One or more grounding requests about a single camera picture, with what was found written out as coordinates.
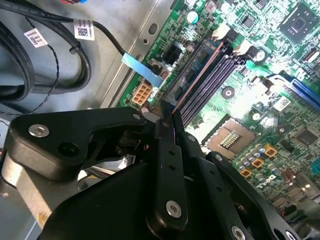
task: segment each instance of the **motherboard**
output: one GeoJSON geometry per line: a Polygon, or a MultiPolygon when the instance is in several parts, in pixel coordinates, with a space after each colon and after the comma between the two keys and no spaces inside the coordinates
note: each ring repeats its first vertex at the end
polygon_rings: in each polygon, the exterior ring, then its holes
{"type": "Polygon", "coordinates": [[[320,196],[320,2],[178,0],[118,106],[180,110],[280,212],[320,196]]]}

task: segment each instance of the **barcode label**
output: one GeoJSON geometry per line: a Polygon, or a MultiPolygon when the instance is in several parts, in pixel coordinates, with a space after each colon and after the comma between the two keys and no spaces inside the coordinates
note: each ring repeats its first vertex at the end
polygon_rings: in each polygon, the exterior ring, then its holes
{"type": "Polygon", "coordinates": [[[74,36],[76,39],[95,40],[95,31],[93,22],[90,20],[75,19],[74,23],[74,36]]]}
{"type": "Polygon", "coordinates": [[[274,105],[273,107],[278,110],[279,112],[282,112],[289,104],[291,101],[286,98],[285,96],[282,96],[274,105]]]}
{"type": "Polygon", "coordinates": [[[33,44],[35,48],[40,48],[48,45],[45,38],[41,35],[41,33],[36,28],[25,32],[24,35],[29,39],[29,41],[33,44]]]}

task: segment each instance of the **ram slot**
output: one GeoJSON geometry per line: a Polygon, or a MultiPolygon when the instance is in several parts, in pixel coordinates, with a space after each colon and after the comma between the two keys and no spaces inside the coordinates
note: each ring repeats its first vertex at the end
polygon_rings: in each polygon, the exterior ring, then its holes
{"type": "Polygon", "coordinates": [[[223,55],[222,58],[218,60],[218,63],[212,63],[214,67],[211,73],[204,81],[200,81],[201,84],[195,86],[195,90],[189,93],[180,108],[185,126],[201,111],[234,70],[239,65],[244,65],[245,63],[246,61],[243,58],[233,54],[223,55]]]}

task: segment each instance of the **silver screw head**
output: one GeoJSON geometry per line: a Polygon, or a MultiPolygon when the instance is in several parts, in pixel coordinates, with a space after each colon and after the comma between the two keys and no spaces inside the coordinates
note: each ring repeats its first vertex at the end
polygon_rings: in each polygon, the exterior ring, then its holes
{"type": "Polygon", "coordinates": [[[196,141],[196,139],[195,139],[195,137],[194,136],[192,136],[192,135],[189,135],[189,137],[188,137],[192,142],[194,142],[194,141],[196,141]]]}
{"type": "Polygon", "coordinates": [[[222,157],[218,154],[215,155],[215,158],[218,159],[220,162],[222,161],[222,157]]]}
{"type": "Polygon", "coordinates": [[[290,238],[290,240],[297,240],[297,239],[295,238],[295,236],[294,236],[291,232],[285,231],[285,233],[286,233],[286,235],[290,238]]]}
{"type": "Polygon", "coordinates": [[[168,212],[168,214],[175,219],[180,218],[182,215],[181,207],[175,201],[167,201],[165,204],[165,209],[168,212]]]}
{"type": "Polygon", "coordinates": [[[133,117],[134,117],[135,119],[138,119],[138,120],[140,120],[140,118],[141,118],[138,114],[133,114],[133,117]]]}
{"type": "Polygon", "coordinates": [[[44,138],[50,134],[49,129],[45,125],[34,124],[28,129],[29,134],[36,138],[44,138]]]}
{"type": "Polygon", "coordinates": [[[231,232],[236,240],[246,240],[244,232],[239,227],[233,225],[231,227],[231,232]]]}

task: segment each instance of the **blue connector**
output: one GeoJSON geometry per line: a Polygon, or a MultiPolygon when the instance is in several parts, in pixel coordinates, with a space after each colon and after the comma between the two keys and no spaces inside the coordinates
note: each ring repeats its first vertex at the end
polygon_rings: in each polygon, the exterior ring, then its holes
{"type": "Polygon", "coordinates": [[[160,87],[164,81],[162,77],[155,75],[149,68],[128,53],[123,55],[122,62],[144,77],[154,87],[160,87]]]}
{"type": "Polygon", "coordinates": [[[267,78],[271,81],[274,80],[283,82],[289,89],[291,89],[293,92],[295,92],[297,95],[299,95],[302,99],[304,99],[307,103],[309,103],[311,106],[313,106],[316,110],[320,112],[320,97],[317,96],[306,85],[304,85],[295,77],[289,75],[272,74],[267,78]]]}

